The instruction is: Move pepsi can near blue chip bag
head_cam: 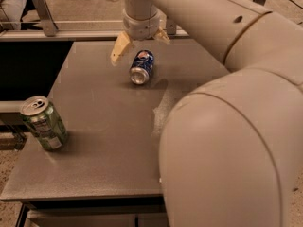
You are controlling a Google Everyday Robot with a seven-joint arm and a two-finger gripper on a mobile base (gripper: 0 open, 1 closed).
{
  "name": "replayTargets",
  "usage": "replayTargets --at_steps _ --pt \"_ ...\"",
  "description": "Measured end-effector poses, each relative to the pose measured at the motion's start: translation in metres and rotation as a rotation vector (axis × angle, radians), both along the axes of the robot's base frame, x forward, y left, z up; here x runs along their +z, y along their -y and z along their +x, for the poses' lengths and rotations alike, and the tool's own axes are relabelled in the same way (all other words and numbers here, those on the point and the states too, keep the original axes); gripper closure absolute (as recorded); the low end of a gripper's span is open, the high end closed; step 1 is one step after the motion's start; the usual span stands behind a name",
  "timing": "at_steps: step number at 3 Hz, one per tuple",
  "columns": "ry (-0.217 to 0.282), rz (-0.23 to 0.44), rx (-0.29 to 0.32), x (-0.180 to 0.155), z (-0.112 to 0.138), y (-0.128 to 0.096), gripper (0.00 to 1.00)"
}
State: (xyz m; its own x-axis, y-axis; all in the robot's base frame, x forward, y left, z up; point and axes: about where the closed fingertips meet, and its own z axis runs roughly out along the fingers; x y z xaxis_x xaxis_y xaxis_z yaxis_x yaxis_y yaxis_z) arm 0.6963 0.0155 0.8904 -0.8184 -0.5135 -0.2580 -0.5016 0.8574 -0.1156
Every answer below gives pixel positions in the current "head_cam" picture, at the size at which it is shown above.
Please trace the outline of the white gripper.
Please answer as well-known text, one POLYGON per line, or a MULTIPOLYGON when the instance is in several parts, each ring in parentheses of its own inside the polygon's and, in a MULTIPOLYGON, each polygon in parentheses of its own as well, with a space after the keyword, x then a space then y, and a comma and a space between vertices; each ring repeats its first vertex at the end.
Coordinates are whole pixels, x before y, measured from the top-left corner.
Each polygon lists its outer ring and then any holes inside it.
POLYGON ((125 31, 120 32, 117 36, 110 57, 113 66, 116 66, 118 61, 134 48, 133 40, 144 41, 153 37, 159 42, 170 44, 168 34, 160 27, 158 10, 144 20, 132 18, 126 10, 123 10, 123 24, 125 31))

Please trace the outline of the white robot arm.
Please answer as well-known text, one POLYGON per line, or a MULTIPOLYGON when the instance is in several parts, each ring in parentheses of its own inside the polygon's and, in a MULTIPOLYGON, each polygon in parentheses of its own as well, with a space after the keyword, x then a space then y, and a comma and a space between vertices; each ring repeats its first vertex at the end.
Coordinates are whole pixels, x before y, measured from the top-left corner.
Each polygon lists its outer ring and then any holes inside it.
POLYGON ((112 59, 169 16, 227 75, 182 98, 159 144, 170 227, 289 227, 302 167, 299 25, 249 0, 125 0, 112 59))

